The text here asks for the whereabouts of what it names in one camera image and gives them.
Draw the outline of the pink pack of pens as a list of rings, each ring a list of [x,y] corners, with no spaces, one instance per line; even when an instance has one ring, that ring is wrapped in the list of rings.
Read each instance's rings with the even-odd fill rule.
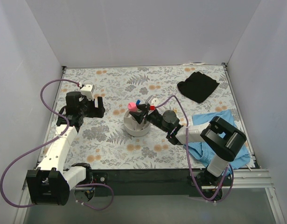
[[[127,108],[130,112],[137,112],[138,111],[138,108],[137,108],[137,105],[135,102],[130,102],[128,105],[127,105]]]

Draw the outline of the white round divided organizer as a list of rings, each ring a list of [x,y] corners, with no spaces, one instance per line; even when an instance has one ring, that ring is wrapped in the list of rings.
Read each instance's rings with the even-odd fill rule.
[[[137,121],[130,115],[129,111],[124,114],[123,122],[125,130],[133,137],[142,137],[151,129],[151,124],[149,122],[142,122],[141,124],[137,123]]]

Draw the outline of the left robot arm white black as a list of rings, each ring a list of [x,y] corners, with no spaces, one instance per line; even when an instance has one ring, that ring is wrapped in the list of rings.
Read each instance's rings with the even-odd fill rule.
[[[92,184],[90,164],[76,163],[68,171],[64,170],[64,164],[84,118],[102,118],[104,113],[102,97],[95,98],[85,91],[67,93],[66,105],[59,111],[56,122],[57,139],[38,166],[27,171],[26,181],[33,204],[65,205],[75,186]]]

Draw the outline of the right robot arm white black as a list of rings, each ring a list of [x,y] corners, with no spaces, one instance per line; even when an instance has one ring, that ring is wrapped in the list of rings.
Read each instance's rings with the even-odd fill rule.
[[[210,122],[196,126],[182,126],[176,113],[167,110],[160,114],[154,105],[130,103],[130,116],[140,125],[147,122],[167,133],[166,138],[173,145],[186,142],[205,142],[214,151],[214,157],[204,171],[204,179],[209,185],[217,185],[222,180],[222,172],[234,161],[246,141],[246,135],[219,116]]]

